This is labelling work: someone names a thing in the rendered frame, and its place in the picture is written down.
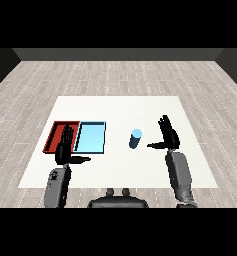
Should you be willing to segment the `light blue shallow open box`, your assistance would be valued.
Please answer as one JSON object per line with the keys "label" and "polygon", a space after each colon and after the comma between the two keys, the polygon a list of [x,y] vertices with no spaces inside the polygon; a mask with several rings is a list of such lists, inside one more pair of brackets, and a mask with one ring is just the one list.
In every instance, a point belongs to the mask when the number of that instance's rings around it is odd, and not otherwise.
{"label": "light blue shallow open box", "polygon": [[83,121],[80,123],[73,149],[74,154],[103,154],[106,123]]}

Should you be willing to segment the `small blue can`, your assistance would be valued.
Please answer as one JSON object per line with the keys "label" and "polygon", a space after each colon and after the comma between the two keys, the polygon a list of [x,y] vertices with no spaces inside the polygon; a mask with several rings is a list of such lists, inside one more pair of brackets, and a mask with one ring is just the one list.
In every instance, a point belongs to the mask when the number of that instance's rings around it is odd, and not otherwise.
{"label": "small blue can", "polygon": [[141,137],[142,137],[142,131],[140,129],[134,129],[131,133],[129,147],[131,149],[135,149],[138,146]]}

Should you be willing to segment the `red shallow open box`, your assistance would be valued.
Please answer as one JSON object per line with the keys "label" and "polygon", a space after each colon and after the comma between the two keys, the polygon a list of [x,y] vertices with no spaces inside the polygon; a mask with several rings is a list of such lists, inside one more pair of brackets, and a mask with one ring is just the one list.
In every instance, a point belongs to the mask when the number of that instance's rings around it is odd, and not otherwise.
{"label": "red shallow open box", "polygon": [[68,126],[74,130],[71,144],[71,152],[74,152],[74,145],[79,125],[79,121],[55,121],[52,125],[42,152],[45,154],[54,154],[56,152],[56,147],[61,140],[61,135],[65,126]]}

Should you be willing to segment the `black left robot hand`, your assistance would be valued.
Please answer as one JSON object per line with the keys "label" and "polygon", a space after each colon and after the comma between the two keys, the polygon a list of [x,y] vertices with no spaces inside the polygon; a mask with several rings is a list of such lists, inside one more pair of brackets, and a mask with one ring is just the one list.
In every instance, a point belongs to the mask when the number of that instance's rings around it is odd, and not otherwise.
{"label": "black left robot hand", "polygon": [[90,161],[90,157],[72,156],[71,145],[73,140],[74,129],[66,125],[62,131],[60,142],[56,147],[55,161],[58,165],[65,164],[82,164]]}

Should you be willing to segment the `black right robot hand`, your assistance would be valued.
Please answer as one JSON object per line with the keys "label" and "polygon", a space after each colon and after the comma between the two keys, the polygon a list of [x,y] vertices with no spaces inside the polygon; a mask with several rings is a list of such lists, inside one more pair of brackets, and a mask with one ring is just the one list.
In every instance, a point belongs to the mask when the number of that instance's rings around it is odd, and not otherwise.
{"label": "black right robot hand", "polygon": [[180,146],[180,140],[177,132],[173,129],[167,115],[163,115],[158,121],[160,130],[163,135],[162,142],[150,143],[148,147],[154,149],[176,150]]}

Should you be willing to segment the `dark grey robot body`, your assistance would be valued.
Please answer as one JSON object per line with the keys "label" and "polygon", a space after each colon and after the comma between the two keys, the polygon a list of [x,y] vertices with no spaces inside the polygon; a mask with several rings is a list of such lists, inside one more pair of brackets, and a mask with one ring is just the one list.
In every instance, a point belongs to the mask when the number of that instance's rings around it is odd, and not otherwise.
{"label": "dark grey robot body", "polygon": [[122,189],[121,196],[115,196],[114,189],[108,188],[106,195],[91,200],[88,208],[148,208],[148,204],[143,199],[132,197],[128,188]]}

